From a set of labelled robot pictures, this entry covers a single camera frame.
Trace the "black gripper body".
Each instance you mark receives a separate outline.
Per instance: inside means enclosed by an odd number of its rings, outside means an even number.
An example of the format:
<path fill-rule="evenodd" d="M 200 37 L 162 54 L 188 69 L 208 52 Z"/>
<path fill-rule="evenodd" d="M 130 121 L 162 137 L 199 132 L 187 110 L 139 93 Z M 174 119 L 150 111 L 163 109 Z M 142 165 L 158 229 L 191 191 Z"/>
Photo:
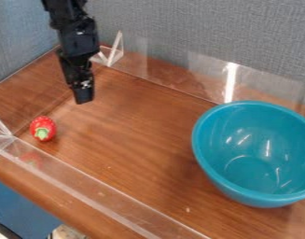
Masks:
<path fill-rule="evenodd" d="M 59 33 L 58 56 L 64 70 L 88 68 L 90 58 L 100 51 L 96 22 L 90 17 L 59 18 L 54 22 Z"/>

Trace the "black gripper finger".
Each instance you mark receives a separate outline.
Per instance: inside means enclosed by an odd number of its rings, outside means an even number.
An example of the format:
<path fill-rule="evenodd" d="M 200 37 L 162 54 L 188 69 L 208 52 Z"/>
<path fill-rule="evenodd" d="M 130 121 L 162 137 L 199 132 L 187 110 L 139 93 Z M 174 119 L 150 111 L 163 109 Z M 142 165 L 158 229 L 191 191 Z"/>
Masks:
<path fill-rule="evenodd" d="M 88 103 L 95 96 L 95 77 L 91 71 L 91 62 L 84 65 L 74 65 L 66 58 L 60 59 L 60 65 L 78 105 Z"/>

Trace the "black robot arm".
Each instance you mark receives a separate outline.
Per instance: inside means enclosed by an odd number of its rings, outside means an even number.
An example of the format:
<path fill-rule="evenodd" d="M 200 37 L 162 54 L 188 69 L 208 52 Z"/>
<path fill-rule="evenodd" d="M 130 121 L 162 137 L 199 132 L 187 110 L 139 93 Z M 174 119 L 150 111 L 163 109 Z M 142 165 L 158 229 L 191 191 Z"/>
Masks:
<path fill-rule="evenodd" d="M 67 85 L 76 104 L 94 100 L 95 76 L 91 57 L 100 52 L 96 21 L 88 16 L 87 0 L 42 0 L 56 30 L 60 48 L 56 50 Z"/>

